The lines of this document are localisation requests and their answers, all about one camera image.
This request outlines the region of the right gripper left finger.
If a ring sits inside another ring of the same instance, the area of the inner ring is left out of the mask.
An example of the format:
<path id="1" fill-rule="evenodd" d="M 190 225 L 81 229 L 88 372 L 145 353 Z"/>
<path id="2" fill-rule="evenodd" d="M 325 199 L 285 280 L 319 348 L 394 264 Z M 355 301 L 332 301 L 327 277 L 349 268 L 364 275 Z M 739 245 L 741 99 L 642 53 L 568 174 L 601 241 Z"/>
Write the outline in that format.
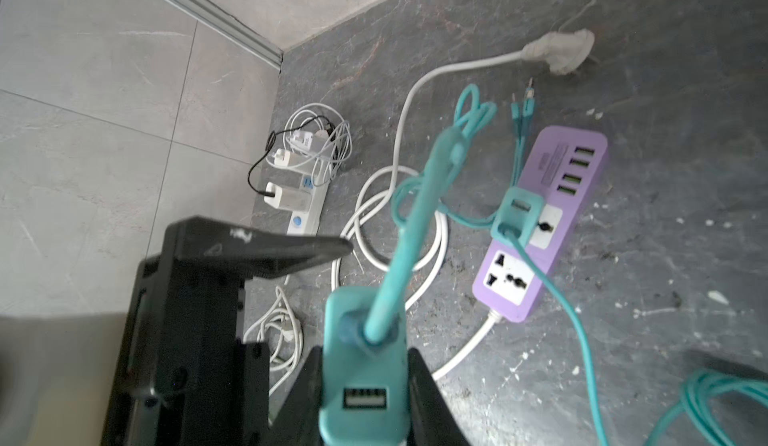
<path id="1" fill-rule="evenodd" d="M 319 411 L 323 397 L 321 346 L 309 352 L 266 437 L 267 445 L 320 446 Z"/>

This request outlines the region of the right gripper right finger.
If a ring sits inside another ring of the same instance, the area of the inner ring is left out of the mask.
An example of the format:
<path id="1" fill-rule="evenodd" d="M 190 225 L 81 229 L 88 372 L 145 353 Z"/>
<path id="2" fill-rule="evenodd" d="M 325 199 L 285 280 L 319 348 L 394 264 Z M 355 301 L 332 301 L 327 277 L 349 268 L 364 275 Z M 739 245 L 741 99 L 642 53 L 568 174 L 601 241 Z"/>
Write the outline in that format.
<path id="1" fill-rule="evenodd" d="M 469 445 L 417 349 L 408 350 L 408 397 L 408 446 Z"/>

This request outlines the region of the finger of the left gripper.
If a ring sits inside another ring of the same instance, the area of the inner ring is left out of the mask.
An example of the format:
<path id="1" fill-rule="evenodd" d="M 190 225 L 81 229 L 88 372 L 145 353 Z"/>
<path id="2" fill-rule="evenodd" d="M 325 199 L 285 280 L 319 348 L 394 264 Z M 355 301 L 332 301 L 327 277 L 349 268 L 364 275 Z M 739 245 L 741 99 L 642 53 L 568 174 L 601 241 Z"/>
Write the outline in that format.
<path id="1" fill-rule="evenodd" d="M 173 224 L 173 258 L 244 279 L 276 279 L 349 255 L 351 242 L 333 236 L 266 232 L 193 216 Z"/>

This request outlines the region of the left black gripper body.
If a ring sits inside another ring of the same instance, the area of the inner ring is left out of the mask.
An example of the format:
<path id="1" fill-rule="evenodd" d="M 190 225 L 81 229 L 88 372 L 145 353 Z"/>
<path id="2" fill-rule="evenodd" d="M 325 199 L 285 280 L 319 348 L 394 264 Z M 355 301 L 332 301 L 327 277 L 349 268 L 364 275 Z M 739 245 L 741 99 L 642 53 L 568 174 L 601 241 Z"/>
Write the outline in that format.
<path id="1" fill-rule="evenodd" d="M 138 264 L 101 442 L 258 445 L 268 433 L 266 348 L 242 340 L 253 230 L 171 224 Z"/>

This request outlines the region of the white square charger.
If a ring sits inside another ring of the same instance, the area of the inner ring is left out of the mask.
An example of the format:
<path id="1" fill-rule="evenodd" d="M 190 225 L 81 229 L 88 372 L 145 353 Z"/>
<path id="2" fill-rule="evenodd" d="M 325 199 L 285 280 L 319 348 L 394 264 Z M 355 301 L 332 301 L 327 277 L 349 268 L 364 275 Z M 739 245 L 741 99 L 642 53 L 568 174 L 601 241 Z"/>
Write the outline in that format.
<path id="1" fill-rule="evenodd" d="M 299 188 L 281 186 L 274 182 L 266 185 L 264 202 L 269 206 L 285 211 L 308 212 L 312 195 Z"/>

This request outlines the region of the teal charger adapter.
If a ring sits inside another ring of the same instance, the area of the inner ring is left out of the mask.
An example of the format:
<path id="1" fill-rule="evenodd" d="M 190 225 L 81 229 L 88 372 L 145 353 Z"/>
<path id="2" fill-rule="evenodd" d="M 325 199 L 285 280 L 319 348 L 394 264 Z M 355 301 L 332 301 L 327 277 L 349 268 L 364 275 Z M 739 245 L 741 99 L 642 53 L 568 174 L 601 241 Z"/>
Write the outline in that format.
<path id="1" fill-rule="evenodd" d="M 401 445 L 410 432 L 405 311 L 383 344 L 370 345 L 363 330 L 376 293 L 340 287 L 326 302 L 319 430 L 327 445 Z"/>
<path id="2" fill-rule="evenodd" d="M 492 222 L 492 238 L 510 246 L 514 241 L 520 246 L 526 246 L 538 226 L 544 205 L 543 196 L 519 186 L 511 186 Z"/>

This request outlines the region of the purple power strip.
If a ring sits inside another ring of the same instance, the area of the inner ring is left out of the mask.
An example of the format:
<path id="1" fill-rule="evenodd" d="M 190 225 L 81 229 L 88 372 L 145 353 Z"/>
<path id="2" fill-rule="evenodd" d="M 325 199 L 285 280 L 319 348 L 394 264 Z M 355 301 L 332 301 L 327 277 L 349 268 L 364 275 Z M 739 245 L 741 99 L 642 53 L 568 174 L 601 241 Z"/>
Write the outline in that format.
<path id="1" fill-rule="evenodd" d="M 567 244 L 607 158 L 608 139 L 601 132 L 556 125 L 539 132 L 518 185 L 545 201 L 525 244 L 543 272 L 551 270 Z M 541 289 L 542 281 L 515 248 L 492 240 L 472 285 L 475 298 L 504 319 L 521 323 Z"/>

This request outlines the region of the white blue power strip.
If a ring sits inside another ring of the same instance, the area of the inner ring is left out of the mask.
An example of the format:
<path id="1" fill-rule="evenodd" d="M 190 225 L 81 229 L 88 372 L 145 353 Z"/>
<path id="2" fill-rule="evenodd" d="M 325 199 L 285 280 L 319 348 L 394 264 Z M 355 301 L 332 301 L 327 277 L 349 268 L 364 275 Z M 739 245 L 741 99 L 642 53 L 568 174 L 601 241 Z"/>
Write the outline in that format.
<path id="1" fill-rule="evenodd" d="M 328 188 L 329 183 L 315 186 L 310 175 L 302 174 L 299 190 L 310 196 L 310 202 L 304 210 L 292 212 L 287 230 L 289 235 L 315 235 L 318 232 Z"/>

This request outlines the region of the white charger adapter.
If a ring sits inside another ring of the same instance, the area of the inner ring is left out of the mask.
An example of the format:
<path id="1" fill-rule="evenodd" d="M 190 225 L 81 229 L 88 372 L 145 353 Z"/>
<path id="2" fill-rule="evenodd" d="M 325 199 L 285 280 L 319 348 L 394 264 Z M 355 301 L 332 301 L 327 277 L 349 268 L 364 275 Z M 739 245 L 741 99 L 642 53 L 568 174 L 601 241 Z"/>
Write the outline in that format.
<path id="1" fill-rule="evenodd" d="M 329 133 L 324 129 L 314 132 L 298 129 L 290 133 L 288 143 L 302 154 L 320 154 L 329 145 Z"/>

